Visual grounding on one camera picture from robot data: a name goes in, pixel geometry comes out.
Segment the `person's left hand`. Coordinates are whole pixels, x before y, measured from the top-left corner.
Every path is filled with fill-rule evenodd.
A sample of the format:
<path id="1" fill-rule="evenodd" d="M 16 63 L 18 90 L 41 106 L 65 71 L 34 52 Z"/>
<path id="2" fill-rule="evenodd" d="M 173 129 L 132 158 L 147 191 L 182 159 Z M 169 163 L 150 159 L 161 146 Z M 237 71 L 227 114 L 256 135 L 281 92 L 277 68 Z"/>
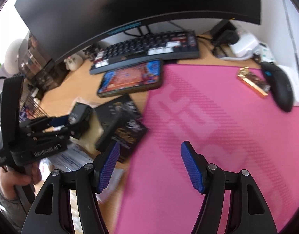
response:
<path id="1" fill-rule="evenodd" d="M 14 187 L 38 184 L 42 179 L 39 162 L 31 165 L 31 174 L 21 174 L 16 171 L 5 171 L 0 168 L 0 192 L 7 200 L 14 200 L 17 195 Z"/>

